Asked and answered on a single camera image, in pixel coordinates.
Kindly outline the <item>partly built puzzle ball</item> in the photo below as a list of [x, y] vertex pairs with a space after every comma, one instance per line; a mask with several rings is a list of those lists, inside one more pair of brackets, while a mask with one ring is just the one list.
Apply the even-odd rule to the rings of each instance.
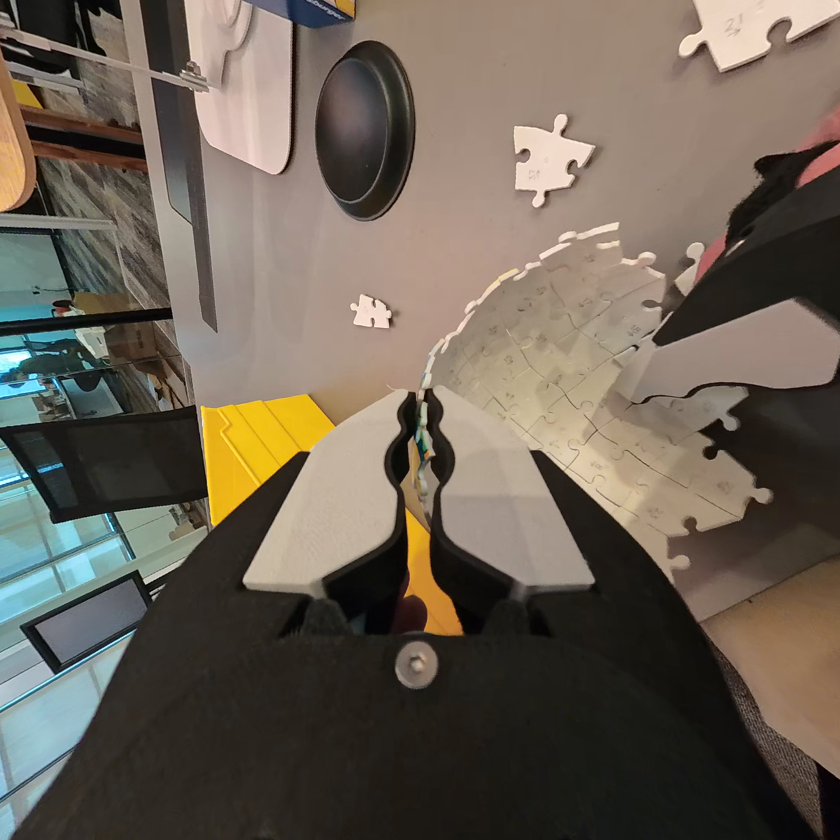
[[522, 271], [499, 276], [431, 350], [424, 391], [442, 385], [541, 450], [619, 522], [670, 580], [686, 521], [709, 531], [743, 520], [773, 492], [702, 430], [730, 430], [747, 396], [712, 385], [643, 404], [616, 382], [663, 321], [669, 288], [656, 256], [624, 256], [619, 223], [559, 236]]

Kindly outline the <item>person's tan trousers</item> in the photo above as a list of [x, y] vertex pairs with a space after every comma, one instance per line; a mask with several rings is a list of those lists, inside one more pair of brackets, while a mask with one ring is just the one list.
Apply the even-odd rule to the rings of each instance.
[[826, 560], [701, 623], [764, 721], [839, 776], [839, 560]]

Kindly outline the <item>person's right hand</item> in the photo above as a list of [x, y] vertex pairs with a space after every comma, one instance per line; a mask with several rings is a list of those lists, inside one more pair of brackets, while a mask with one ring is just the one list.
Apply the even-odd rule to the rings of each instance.
[[796, 187], [802, 187], [839, 166], [839, 107], [836, 107], [820, 121], [815, 130], [796, 148], [805, 151], [817, 145], [834, 142], [835, 145], [816, 157], [806, 166], [797, 180]]

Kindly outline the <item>black framed grey panel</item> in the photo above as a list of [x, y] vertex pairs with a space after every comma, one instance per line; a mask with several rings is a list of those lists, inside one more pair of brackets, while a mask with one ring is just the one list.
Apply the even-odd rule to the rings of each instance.
[[133, 571], [20, 625], [54, 675], [132, 632], [153, 600]]

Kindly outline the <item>brown wooden post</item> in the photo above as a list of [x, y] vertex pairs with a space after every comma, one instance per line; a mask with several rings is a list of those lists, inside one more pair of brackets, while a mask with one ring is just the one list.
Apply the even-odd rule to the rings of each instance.
[[147, 174], [142, 132], [21, 105], [35, 158]]

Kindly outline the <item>black mesh office chair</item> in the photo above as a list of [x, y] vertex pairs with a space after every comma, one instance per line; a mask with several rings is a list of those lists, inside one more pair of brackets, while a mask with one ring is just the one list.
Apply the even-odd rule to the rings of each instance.
[[1, 438], [55, 524], [208, 495], [195, 406], [7, 426]]

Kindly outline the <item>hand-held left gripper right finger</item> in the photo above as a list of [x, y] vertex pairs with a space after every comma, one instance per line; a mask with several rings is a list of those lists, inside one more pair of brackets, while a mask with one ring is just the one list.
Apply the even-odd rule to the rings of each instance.
[[430, 537], [434, 580], [464, 634], [498, 603], [588, 592], [595, 577], [534, 454], [497, 417], [442, 385], [427, 391], [437, 479]]

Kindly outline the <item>white rounded board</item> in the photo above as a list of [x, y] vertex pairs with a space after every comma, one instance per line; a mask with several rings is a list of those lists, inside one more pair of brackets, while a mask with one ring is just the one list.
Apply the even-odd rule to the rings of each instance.
[[291, 21], [242, 1], [184, 1], [190, 56], [182, 72], [204, 139], [270, 175], [291, 154]]

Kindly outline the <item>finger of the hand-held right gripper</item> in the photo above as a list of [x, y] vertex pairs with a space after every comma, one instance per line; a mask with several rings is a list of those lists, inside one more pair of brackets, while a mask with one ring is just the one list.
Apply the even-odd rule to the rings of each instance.
[[617, 376], [616, 393], [641, 404], [713, 385], [790, 390], [831, 380], [831, 318], [790, 299], [669, 344], [644, 341]]

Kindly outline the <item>black round ball stand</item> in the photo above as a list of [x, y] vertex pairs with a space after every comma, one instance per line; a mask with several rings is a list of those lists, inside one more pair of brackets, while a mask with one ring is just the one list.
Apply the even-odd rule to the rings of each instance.
[[360, 222], [387, 213], [403, 191], [416, 138], [413, 91], [391, 47], [365, 40], [333, 65], [314, 131], [321, 177], [343, 212]]

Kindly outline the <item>blue puzzle box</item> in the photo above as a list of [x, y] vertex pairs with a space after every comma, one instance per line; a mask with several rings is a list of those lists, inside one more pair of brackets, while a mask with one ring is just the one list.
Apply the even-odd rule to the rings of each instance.
[[326, 28], [352, 23], [355, 1], [288, 1], [288, 17], [306, 28]]

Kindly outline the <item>glass railing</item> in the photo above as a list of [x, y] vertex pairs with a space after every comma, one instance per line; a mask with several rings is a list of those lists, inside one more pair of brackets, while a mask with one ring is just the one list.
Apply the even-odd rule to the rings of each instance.
[[[94, 358], [75, 329], [32, 332], [26, 323], [71, 317], [79, 291], [126, 293], [135, 311], [169, 304], [165, 283], [130, 276], [118, 226], [108, 219], [2, 214], [2, 427], [121, 414], [165, 412], [194, 402], [192, 373], [172, 320], [151, 322], [153, 360], [111, 364]], [[20, 624], [132, 571], [154, 581], [207, 535], [204, 499], [104, 513], [55, 524], [23, 467], [2, 443], [2, 704], [50, 676]]]

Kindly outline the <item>brown cardboard box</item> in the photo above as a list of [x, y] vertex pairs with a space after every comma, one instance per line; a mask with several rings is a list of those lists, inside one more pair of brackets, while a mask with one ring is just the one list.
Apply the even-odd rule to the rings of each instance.
[[[71, 299], [74, 316], [94, 316], [135, 309], [126, 293], [79, 291]], [[157, 344], [151, 322], [131, 322], [108, 327], [75, 329], [80, 344], [97, 360], [111, 364], [150, 361], [157, 357]]]

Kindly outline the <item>yellow plastic bin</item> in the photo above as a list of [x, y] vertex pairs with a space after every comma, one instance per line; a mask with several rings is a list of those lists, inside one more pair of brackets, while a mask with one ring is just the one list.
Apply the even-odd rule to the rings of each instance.
[[[308, 452], [333, 430], [309, 395], [224, 407], [201, 407], [209, 516], [216, 527], [298, 452]], [[407, 525], [407, 595], [426, 606], [425, 631], [463, 633], [451, 599], [434, 580], [430, 538], [412, 486], [404, 491]]]

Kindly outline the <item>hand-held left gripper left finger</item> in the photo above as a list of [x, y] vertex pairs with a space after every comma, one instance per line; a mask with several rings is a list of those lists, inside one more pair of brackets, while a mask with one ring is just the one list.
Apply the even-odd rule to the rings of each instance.
[[331, 600], [388, 634], [407, 575], [402, 482], [414, 393], [394, 390], [318, 441], [268, 527], [243, 584]]

